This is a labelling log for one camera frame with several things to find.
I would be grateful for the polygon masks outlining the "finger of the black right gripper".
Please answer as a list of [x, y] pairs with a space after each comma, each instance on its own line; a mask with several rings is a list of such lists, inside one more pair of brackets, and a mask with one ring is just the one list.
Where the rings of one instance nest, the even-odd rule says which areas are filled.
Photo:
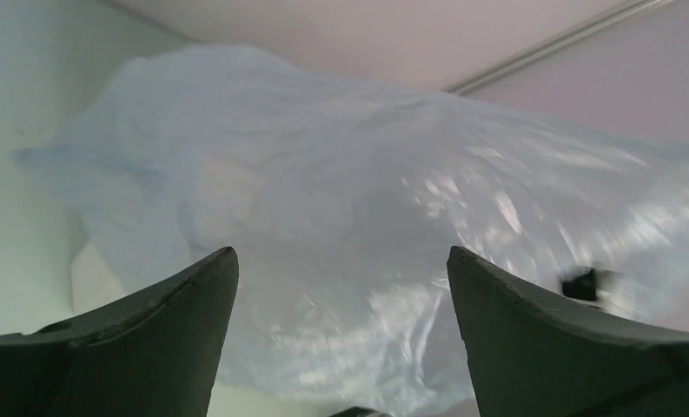
[[597, 268], [584, 268], [571, 275], [560, 277], [560, 292], [577, 302], [601, 302], [609, 272]]

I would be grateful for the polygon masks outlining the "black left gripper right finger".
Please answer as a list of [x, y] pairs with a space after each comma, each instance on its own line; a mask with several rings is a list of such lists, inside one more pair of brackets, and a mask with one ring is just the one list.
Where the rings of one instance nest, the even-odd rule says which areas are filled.
[[447, 276], [483, 416], [689, 416], [689, 332], [588, 307], [458, 246]]

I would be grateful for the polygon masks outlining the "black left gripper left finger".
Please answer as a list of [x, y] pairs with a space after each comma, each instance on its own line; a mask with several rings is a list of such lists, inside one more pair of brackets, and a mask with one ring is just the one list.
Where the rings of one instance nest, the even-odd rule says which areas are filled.
[[0, 335], [0, 416], [203, 416], [239, 277], [221, 248], [33, 334]]

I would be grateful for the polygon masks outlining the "light blue plastic trash bag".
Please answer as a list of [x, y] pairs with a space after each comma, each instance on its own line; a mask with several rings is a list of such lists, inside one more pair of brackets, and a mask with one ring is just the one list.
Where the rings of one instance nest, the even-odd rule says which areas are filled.
[[550, 290], [613, 272], [613, 313], [689, 300], [689, 145], [195, 46], [126, 63], [15, 154], [126, 293], [221, 247], [240, 278], [218, 382], [394, 416], [474, 396], [451, 247]]

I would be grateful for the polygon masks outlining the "right aluminium frame post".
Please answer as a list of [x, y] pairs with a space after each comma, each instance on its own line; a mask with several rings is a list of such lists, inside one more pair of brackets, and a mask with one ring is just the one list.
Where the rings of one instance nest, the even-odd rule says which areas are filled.
[[511, 56], [460, 83], [454, 84], [447, 89], [447, 92], [457, 96], [467, 96], [478, 89], [486, 87], [488, 84], [555, 55], [589, 37], [598, 35], [600, 32], [608, 30], [619, 23], [642, 13], [664, 7], [670, 3], [673, 3], [673, 0], [622, 1], [620, 4], [599, 13], [597, 16], [552, 36], [545, 42]]

